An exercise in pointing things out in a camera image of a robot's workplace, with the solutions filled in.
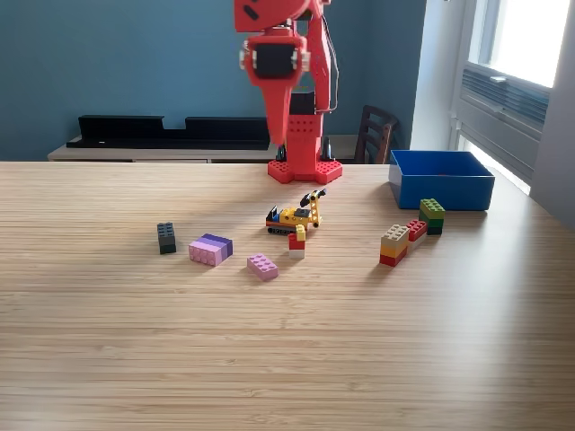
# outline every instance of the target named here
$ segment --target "lego toy vehicle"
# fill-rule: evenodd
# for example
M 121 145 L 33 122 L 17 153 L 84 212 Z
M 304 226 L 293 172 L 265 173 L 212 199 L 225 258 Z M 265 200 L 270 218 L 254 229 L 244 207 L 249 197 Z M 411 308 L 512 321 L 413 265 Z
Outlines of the lego toy vehicle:
M 326 189 L 314 190 L 304 196 L 300 202 L 300 208 L 286 208 L 278 211 L 278 207 L 273 207 L 266 217 L 268 233 L 276 235 L 289 235 L 296 232 L 296 227 L 301 224 L 306 230 L 309 224 L 315 228 L 320 227 L 322 218 L 320 216 L 319 200 L 327 193 Z

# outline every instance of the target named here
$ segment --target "cable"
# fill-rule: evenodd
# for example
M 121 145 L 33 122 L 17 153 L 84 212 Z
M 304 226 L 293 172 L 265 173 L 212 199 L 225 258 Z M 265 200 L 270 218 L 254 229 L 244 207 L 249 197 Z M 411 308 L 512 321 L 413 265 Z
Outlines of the cable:
M 327 19 L 325 18 L 325 15 L 322 16 L 322 21 L 323 21 L 323 25 L 325 27 L 325 35 L 327 36 L 327 44 L 330 47 L 330 51 L 332 53 L 332 61 L 333 61 L 333 66 L 335 68 L 335 73 L 336 73 L 336 78 L 335 78 L 335 106 L 333 108 L 329 108 L 328 110 L 318 110 L 318 113 L 322 113 L 322 114 L 329 114 L 334 112 L 336 109 L 338 109 L 338 103 L 339 103 L 339 99 L 340 99 L 340 68 L 338 67 L 338 56 L 335 53 L 335 47 L 333 46 L 333 42 L 332 42 L 332 35 L 330 34 L 330 26 L 327 23 Z

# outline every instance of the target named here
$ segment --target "pink lego brick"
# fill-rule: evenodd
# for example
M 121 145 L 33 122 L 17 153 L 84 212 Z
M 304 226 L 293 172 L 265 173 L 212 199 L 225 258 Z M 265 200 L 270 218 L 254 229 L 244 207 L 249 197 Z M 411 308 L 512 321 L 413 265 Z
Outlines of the pink lego brick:
M 256 254 L 248 258 L 248 268 L 251 269 L 261 281 L 268 281 L 279 275 L 278 267 L 263 254 Z
M 224 261 L 222 257 L 222 249 L 213 245 L 205 244 L 204 242 L 194 241 L 190 244 L 190 260 L 195 262 L 205 263 L 216 267 Z

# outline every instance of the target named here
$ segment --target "blue bin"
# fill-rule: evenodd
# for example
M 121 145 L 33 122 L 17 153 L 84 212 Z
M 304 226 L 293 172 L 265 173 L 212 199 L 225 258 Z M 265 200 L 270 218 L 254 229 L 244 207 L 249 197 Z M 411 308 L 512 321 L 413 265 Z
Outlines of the blue bin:
M 401 209 L 434 198 L 445 210 L 484 211 L 495 177 L 468 152 L 393 150 L 389 182 Z

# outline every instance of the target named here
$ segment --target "purple lego brick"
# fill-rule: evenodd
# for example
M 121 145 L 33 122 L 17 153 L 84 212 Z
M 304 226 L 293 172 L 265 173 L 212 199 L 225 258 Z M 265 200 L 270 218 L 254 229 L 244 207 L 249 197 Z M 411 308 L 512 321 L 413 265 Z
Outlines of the purple lego brick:
M 227 246 L 227 257 L 229 258 L 231 255 L 234 254 L 234 242 L 232 240 L 228 240 L 227 238 L 223 238 L 221 236 L 211 235 L 206 233 L 202 238 L 206 238 L 207 240 L 223 242 Z
M 204 242 L 194 241 L 190 244 L 190 260 L 195 262 L 205 263 L 216 267 L 222 263 L 222 249 L 214 247 L 213 245 L 205 244 Z
M 196 241 L 203 242 L 204 244 L 207 245 L 213 245 L 214 247 L 218 247 L 222 251 L 222 259 L 226 260 L 227 258 L 229 258 L 229 256 L 227 255 L 227 246 L 223 242 L 209 240 L 208 238 L 204 238 L 203 236 L 197 239 Z
M 268 281 L 279 275 L 278 267 L 263 254 L 256 254 L 248 258 L 248 268 L 251 269 L 261 281 Z

